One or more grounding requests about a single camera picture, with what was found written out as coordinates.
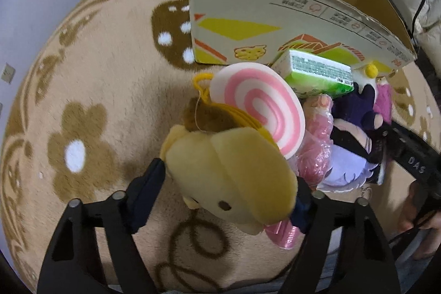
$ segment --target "power outlet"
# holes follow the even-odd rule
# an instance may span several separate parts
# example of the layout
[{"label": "power outlet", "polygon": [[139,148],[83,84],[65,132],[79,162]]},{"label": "power outlet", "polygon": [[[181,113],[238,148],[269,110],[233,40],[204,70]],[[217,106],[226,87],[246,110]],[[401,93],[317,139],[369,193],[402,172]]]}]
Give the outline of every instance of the power outlet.
[{"label": "power outlet", "polygon": [[6,81],[8,84],[12,81],[14,77],[15,69],[8,63],[4,66],[3,72],[1,73],[1,80]]}]

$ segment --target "human hand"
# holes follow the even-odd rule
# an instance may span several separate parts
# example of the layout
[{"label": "human hand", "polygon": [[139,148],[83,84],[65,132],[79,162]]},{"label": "human hand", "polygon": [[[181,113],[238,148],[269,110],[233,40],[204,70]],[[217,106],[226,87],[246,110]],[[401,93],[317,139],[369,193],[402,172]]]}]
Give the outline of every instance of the human hand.
[{"label": "human hand", "polygon": [[[418,209],[413,204],[413,198],[417,190],[418,183],[414,181],[409,186],[409,195],[407,196],[403,209],[400,213],[398,219],[398,231],[400,233],[405,232],[413,228],[413,221],[415,220]],[[430,229],[432,230],[426,236],[426,238],[421,242],[420,246],[417,248],[413,254],[414,259],[427,258],[435,254],[439,245],[441,244],[441,212],[438,211],[433,218],[431,218],[426,224],[420,227],[420,229]]]}]

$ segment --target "yellow cord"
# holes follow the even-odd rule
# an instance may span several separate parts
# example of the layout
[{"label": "yellow cord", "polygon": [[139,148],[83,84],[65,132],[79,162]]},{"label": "yellow cord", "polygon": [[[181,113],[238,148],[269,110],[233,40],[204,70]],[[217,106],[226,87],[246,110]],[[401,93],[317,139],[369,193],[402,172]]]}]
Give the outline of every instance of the yellow cord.
[{"label": "yellow cord", "polygon": [[201,72],[193,77],[193,86],[196,90],[199,91],[200,99],[205,102],[206,104],[216,106],[226,112],[228,112],[234,120],[240,125],[240,127],[251,127],[253,129],[256,129],[266,140],[268,140],[272,145],[278,148],[277,144],[274,142],[273,137],[268,132],[265,127],[262,126],[262,124],[247,114],[245,111],[242,111],[241,109],[238,109],[236,107],[227,105],[227,104],[220,104],[220,103],[214,103],[211,101],[210,98],[210,89],[204,88],[200,85],[201,81],[204,80],[212,80],[214,77],[214,74],[210,72]]}]

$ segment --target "pink and white swirl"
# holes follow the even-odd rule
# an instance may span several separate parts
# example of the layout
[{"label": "pink and white swirl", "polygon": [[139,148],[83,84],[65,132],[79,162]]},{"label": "pink and white swirl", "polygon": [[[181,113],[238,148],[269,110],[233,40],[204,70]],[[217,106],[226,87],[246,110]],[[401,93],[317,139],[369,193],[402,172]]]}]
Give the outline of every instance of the pink and white swirl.
[{"label": "pink and white swirl", "polygon": [[237,107],[273,136],[282,155],[291,158],[305,133],[305,117],[299,99],[272,69],[258,63],[226,66],[210,83],[211,100]]}]

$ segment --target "dark purple plush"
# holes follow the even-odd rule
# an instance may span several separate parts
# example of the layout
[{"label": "dark purple plush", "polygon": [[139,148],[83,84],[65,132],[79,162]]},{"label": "dark purple plush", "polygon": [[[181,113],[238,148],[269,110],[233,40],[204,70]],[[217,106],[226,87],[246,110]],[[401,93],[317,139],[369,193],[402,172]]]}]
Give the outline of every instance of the dark purple plush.
[{"label": "dark purple plush", "polygon": [[365,85],[362,93],[359,86],[354,83],[354,91],[334,99],[332,116],[341,118],[363,130],[374,130],[375,114],[372,110],[375,101],[375,90],[369,84]]}]

